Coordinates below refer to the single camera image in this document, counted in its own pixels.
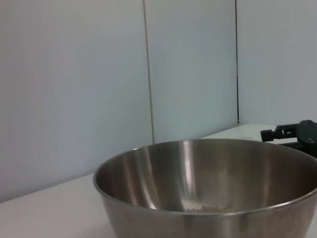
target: black clamp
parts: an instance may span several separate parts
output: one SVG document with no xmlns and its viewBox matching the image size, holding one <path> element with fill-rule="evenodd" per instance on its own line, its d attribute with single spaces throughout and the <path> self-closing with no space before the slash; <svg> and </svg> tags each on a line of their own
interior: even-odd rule
<svg viewBox="0 0 317 238">
<path fill-rule="evenodd" d="M 299 124 L 279 125 L 275 131 L 261 131 L 263 142 L 274 139 L 297 138 L 297 142 L 280 144 L 291 147 L 317 158 L 317 123 L 303 120 Z"/>
</svg>

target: bowl rim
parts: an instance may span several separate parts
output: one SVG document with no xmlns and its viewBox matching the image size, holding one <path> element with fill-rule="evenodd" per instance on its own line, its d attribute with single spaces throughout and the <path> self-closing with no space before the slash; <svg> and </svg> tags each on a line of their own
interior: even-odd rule
<svg viewBox="0 0 317 238">
<path fill-rule="evenodd" d="M 143 211 L 143 212 L 151 212 L 151 213 L 161 213 L 161 214 L 166 214 L 166 215 L 181 215 L 181 216 L 210 216 L 210 217 L 227 217 L 227 216 L 241 216 L 241 215 L 251 215 L 251 214 L 256 214 L 256 213 L 262 213 L 262 212 L 268 212 L 268 211 L 273 211 L 273 210 L 277 210 L 277 209 L 281 209 L 281 208 L 285 208 L 288 206 L 291 206 L 293 204 L 299 203 L 301 201 L 304 201 L 306 199 L 308 199 L 309 197 L 312 197 L 313 195 L 315 195 L 317 193 L 317 187 L 299 197 L 296 199 L 293 199 L 291 201 L 288 202 L 284 202 L 284 203 L 280 203 L 280 204 L 276 204 L 273 206 L 269 206 L 269 207 L 262 207 L 262 208 L 256 208 L 256 209 L 250 209 L 250 210 L 243 210 L 243 211 L 238 211 L 238 212 L 231 212 L 231 213 L 193 213 L 193 212 L 177 212 L 177 211 L 168 211 L 168 210 L 160 210 L 160 209 L 153 209 L 153 208 L 149 208 L 149 207 L 141 207 L 141 206 L 135 206 L 131 203 L 127 203 L 124 201 L 121 201 L 117 198 L 114 198 L 112 196 L 110 196 L 109 194 L 105 193 L 97 184 L 97 175 L 99 173 L 99 171 L 104 167 L 104 165 L 106 165 L 107 163 L 110 163 L 111 160 L 114 160 L 120 156 L 122 156 L 123 154 L 127 154 L 129 152 L 132 151 L 136 151 L 136 150 L 141 150 L 144 149 L 146 147 L 152 147 L 152 146 L 157 146 L 157 145 L 163 145 L 163 144 L 170 144 L 170 143 L 179 143 L 179 142 L 195 142 L 195 141 L 239 141 L 239 142 L 244 142 L 244 143 L 253 143 L 253 144 L 262 144 L 263 146 L 268 146 L 268 147 L 280 147 L 283 148 L 284 150 L 289 150 L 292 151 L 294 153 L 298 153 L 302 156 L 306 156 L 308 159 L 314 161 L 317 164 L 317 159 L 314 158 L 313 156 L 304 153 L 302 151 L 290 148 L 290 147 L 286 147 L 286 146 L 282 146 L 282 145 L 278 145 L 278 144 L 272 144 L 272 143 L 266 143 L 266 142 L 261 142 L 261 141 L 252 141 L 252 140 L 241 140 L 241 139 L 226 139 L 226 138 L 211 138 L 211 139 L 193 139 L 193 140 L 175 140 L 175 141 L 168 141 L 168 142 L 162 142 L 162 143 L 157 143 L 157 144 L 153 144 L 153 145 L 148 145 L 148 146 L 143 146 L 140 148 L 135 148 L 133 150 L 129 150 L 123 153 L 120 153 L 116 156 L 111 157 L 110 159 L 106 160 L 105 162 L 103 162 L 100 166 L 98 166 L 98 168 L 96 169 L 96 171 L 94 172 L 94 176 L 93 176 L 93 183 L 94 186 L 96 188 L 96 190 L 104 197 L 106 198 L 108 201 L 110 201 L 111 203 L 115 203 L 117 205 L 121 205 L 121 206 L 125 206 L 128 207 L 129 209 L 134 209 L 134 210 L 139 210 L 139 211 Z"/>
</svg>

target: stainless steel bowl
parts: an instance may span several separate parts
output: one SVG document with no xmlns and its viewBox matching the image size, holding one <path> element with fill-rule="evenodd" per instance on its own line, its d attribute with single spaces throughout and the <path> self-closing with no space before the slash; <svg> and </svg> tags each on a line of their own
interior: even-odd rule
<svg viewBox="0 0 317 238">
<path fill-rule="evenodd" d="M 94 184 L 119 238 L 303 238 L 317 161 L 262 142 L 167 142 L 106 161 Z"/>
</svg>

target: white wall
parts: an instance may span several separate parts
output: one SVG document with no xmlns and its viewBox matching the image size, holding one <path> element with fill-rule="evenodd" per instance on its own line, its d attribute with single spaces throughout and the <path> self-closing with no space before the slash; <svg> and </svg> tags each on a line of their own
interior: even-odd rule
<svg viewBox="0 0 317 238">
<path fill-rule="evenodd" d="M 241 122 L 317 121 L 317 1 L 237 4 Z"/>
<path fill-rule="evenodd" d="M 234 0 L 145 0 L 155 142 L 237 124 Z"/>
<path fill-rule="evenodd" d="M 151 142 L 142 0 L 0 2 L 0 202 Z"/>
</svg>

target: white tabletop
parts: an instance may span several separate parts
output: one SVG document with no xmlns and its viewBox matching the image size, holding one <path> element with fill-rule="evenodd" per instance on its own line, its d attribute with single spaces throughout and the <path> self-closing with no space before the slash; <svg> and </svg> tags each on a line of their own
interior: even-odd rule
<svg viewBox="0 0 317 238">
<path fill-rule="evenodd" d="M 261 140 L 271 125 L 242 125 L 206 138 Z M 0 204 L 2 238 L 115 238 L 93 175 Z M 317 213 L 307 238 L 317 237 Z"/>
</svg>

